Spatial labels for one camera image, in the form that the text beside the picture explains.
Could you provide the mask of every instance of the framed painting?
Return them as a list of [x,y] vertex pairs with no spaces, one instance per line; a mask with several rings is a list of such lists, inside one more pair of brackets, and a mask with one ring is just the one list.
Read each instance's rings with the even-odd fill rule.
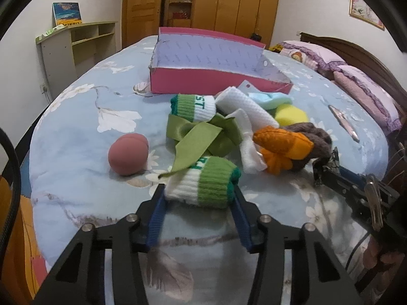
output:
[[385,30],[384,24],[363,0],[351,0],[349,15]]
[[54,10],[56,25],[74,25],[82,23],[81,12],[77,2],[54,2],[52,4]]

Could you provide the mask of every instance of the wooden headboard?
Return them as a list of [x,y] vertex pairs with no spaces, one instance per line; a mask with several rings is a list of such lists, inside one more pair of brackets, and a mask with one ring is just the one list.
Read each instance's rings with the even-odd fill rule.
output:
[[390,70],[367,50],[346,40],[326,36],[314,36],[307,33],[301,33],[301,41],[328,48],[341,56],[349,65],[362,70],[393,97],[398,104],[397,108],[400,111],[400,117],[406,117],[407,92]]

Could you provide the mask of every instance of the white towel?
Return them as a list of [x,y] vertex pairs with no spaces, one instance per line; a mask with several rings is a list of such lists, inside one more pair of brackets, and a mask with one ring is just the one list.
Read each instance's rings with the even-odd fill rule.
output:
[[253,131],[266,126],[278,128],[280,125],[261,106],[247,97],[236,87],[228,87],[215,99],[216,106],[224,113],[232,113],[243,109],[249,117]]
[[242,109],[237,109],[226,118],[235,117],[235,122],[242,134],[242,142],[240,143],[240,153],[242,156],[243,171],[248,174],[256,174],[264,171],[267,168],[263,158],[257,152],[253,142],[253,130],[249,117]]

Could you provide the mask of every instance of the book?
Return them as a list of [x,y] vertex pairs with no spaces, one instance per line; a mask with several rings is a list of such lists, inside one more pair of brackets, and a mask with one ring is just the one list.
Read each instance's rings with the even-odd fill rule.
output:
[[82,23],[81,12],[77,2],[54,2],[52,8],[56,25],[66,26]]
[[49,36],[50,34],[54,33],[55,31],[58,31],[59,29],[63,29],[64,27],[65,27],[65,25],[60,24],[60,25],[55,26],[52,29],[49,29],[47,32],[36,37],[35,42],[38,42],[38,41],[44,39],[46,36]]

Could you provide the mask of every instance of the light blue cloth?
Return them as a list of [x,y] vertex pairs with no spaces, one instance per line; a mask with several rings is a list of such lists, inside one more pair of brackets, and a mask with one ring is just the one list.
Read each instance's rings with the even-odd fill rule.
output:
[[291,98],[284,93],[248,93],[248,97],[264,110],[272,110],[282,104],[292,104]]
[[[158,175],[170,169],[174,143],[165,132],[172,95],[152,95],[147,83],[156,40],[156,36],[145,38],[88,71],[51,104],[35,129],[29,166],[31,200],[38,245],[50,265],[82,224],[105,225],[135,212],[154,193]],[[264,55],[291,78],[293,104],[331,135],[341,164],[355,173],[382,178],[387,141],[363,108],[295,60],[268,51]],[[345,113],[360,143],[338,124],[330,104]],[[149,141],[147,172],[135,178],[119,177],[107,161],[109,147],[127,132],[141,133]],[[229,159],[241,166],[238,150]],[[239,185],[247,200],[281,223],[298,227],[315,223],[343,263],[364,234],[351,220],[341,195],[313,187],[311,165],[278,177],[243,174]],[[160,246],[148,254],[148,261],[145,255],[140,260],[143,274],[148,271],[151,277],[146,284],[151,305],[185,301],[244,305],[257,256],[240,245],[229,211],[172,203]],[[290,272],[289,257],[286,268]],[[112,305],[109,269],[107,255],[106,304]],[[287,298],[290,276],[285,278]]]

